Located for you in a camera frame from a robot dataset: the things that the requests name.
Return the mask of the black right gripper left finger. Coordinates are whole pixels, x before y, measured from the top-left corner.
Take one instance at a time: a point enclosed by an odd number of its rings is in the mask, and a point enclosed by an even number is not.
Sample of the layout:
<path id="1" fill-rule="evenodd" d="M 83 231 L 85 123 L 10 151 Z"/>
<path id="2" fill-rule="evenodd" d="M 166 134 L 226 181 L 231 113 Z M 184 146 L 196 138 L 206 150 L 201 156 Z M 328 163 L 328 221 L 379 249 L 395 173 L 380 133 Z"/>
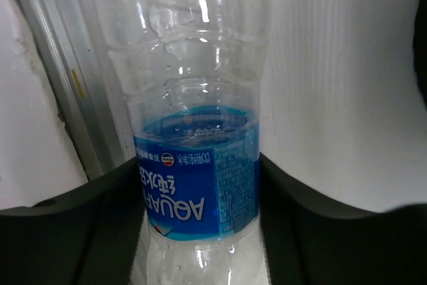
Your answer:
<path id="1" fill-rule="evenodd" d="M 1 283 L 129 284 L 144 209 L 132 159 L 36 206 L 1 210 Z"/>

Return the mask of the small blue label water bottle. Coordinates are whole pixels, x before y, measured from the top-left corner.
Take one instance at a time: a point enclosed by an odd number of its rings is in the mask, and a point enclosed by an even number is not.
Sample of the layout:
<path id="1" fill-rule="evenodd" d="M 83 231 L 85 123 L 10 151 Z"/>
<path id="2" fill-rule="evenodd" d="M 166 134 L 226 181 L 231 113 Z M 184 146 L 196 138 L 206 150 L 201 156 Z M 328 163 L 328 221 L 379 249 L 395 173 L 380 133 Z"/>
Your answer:
<path id="1" fill-rule="evenodd" d="M 266 284 L 260 82 L 270 0 L 94 0 L 125 95 L 148 284 Z"/>

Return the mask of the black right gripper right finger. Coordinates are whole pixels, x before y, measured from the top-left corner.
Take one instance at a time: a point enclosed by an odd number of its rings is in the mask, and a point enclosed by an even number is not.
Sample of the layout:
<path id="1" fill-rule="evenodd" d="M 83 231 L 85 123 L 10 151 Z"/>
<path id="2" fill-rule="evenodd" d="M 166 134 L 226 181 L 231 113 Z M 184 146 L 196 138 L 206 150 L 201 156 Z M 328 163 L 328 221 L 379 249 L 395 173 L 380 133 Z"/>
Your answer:
<path id="1" fill-rule="evenodd" d="M 260 158 L 272 284 L 425 284 L 426 206 L 375 214 L 321 195 Z"/>

